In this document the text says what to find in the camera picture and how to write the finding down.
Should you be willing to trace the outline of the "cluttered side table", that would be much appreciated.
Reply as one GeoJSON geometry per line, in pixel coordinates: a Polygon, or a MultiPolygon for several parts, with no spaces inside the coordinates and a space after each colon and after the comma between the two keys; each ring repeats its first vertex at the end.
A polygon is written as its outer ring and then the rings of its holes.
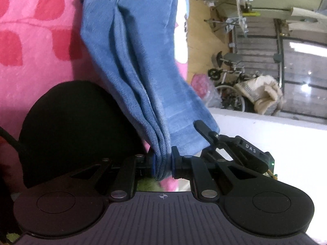
{"type": "Polygon", "coordinates": [[[210,18],[204,19],[213,31],[224,30],[230,33],[238,28],[241,34],[248,37],[250,17],[259,17],[261,13],[253,7],[254,0],[204,0],[212,10],[210,18]]]}

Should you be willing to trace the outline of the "wheelchair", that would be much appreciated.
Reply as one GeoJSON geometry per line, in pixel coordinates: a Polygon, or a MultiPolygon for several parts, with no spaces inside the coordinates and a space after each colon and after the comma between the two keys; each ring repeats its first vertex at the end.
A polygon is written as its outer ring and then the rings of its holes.
{"type": "Polygon", "coordinates": [[[222,108],[254,113],[254,105],[235,88],[235,85],[257,78],[259,75],[245,73],[242,57],[238,54],[228,52],[223,55],[220,51],[215,59],[217,67],[209,69],[207,74],[221,96],[222,108]]]}

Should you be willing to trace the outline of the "person's black trousers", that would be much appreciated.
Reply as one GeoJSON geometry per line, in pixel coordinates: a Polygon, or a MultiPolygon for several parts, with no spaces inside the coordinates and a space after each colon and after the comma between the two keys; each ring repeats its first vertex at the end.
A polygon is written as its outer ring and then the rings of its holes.
{"type": "Polygon", "coordinates": [[[18,142],[27,188],[104,159],[127,162],[146,153],[113,96],[89,81],[60,83],[41,96],[26,115],[18,142]]]}

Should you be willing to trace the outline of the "blue denim jeans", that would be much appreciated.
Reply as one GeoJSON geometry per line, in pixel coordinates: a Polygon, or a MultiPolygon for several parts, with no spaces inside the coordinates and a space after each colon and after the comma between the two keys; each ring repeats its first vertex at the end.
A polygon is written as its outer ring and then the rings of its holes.
{"type": "Polygon", "coordinates": [[[177,3],[82,0],[82,40],[109,92],[153,150],[157,180],[172,173],[172,147],[183,155],[207,147],[195,121],[219,130],[175,62],[177,3]]]}

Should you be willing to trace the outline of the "pink floral bed blanket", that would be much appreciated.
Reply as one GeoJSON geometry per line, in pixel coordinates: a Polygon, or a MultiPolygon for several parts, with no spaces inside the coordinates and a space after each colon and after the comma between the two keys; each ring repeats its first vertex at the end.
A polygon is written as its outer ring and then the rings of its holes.
{"type": "Polygon", "coordinates": [[[81,36],[83,0],[1,0],[1,126],[18,137],[58,83],[100,84],[81,36]]]}

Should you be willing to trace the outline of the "beige coat on wheelchair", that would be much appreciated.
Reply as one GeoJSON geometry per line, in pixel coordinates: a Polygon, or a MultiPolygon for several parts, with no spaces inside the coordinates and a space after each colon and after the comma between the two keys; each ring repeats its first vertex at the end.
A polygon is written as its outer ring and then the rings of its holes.
{"type": "Polygon", "coordinates": [[[249,99],[254,105],[254,111],[259,115],[276,115],[286,102],[276,79],[270,75],[239,82],[234,87],[249,99]]]}

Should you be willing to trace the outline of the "pink plastic bag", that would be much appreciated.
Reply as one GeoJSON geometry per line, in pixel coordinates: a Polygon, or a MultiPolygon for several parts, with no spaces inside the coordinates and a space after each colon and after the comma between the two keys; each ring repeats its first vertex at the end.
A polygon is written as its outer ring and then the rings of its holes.
{"type": "Polygon", "coordinates": [[[212,80],[205,74],[194,74],[191,86],[209,108],[222,108],[221,95],[218,93],[212,80]]]}

